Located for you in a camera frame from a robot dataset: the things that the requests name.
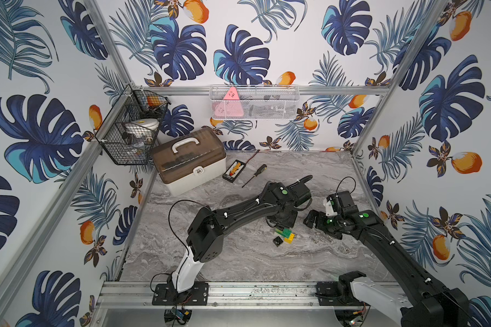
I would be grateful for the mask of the black square brick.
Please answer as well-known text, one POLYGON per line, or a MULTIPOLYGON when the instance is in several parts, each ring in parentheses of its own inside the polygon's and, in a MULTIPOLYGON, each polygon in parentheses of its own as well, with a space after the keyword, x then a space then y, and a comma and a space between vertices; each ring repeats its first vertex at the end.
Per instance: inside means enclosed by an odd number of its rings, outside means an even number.
POLYGON ((284 241, 280 237, 275 237, 274 240, 273 240, 274 245, 277 246, 277 247, 281 246, 283 244, 283 242, 284 241))

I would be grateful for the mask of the yellow square brick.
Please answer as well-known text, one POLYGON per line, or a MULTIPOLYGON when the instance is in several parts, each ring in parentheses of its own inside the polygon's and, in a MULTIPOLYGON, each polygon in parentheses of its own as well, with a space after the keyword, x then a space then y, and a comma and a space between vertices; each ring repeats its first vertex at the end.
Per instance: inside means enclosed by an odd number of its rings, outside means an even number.
POLYGON ((292 244, 293 240, 295 238, 295 235, 291 233, 288 237, 284 237, 284 242, 288 244, 292 244))

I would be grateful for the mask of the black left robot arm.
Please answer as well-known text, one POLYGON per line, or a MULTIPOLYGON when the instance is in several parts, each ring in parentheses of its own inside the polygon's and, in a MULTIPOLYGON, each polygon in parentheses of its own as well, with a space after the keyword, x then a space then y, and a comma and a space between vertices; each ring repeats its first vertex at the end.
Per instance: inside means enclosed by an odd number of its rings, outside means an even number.
POLYGON ((173 272, 170 283, 176 293, 193 288, 203 265, 222 253, 224 239, 235 230, 258 219, 266 218, 284 228, 291 228, 298 216, 298 208, 311 197, 303 181, 289 186, 268 182, 262 192, 231 207, 200 208, 182 242, 184 257, 173 272))

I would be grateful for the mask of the dark green long brick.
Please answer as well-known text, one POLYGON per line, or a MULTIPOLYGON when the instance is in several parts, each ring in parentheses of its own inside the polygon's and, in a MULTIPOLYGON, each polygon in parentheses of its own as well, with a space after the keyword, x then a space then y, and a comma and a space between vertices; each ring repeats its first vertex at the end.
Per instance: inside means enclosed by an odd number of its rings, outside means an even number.
POLYGON ((281 235, 282 238, 290 238, 291 235, 293 234, 291 230, 289 229, 275 229, 275 233, 281 235))

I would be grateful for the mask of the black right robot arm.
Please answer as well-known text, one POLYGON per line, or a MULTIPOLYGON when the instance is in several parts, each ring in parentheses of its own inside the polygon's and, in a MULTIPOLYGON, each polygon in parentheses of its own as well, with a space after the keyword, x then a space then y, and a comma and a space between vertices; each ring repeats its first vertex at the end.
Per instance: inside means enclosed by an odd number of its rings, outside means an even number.
POLYGON ((336 282, 319 282, 315 296, 320 305, 366 304, 400 326, 467 326, 469 299, 458 288, 449 289, 419 265, 388 234, 372 211, 328 217, 312 210, 304 224, 341 239, 360 241, 380 260, 401 287, 393 292, 360 271, 339 276, 336 282))

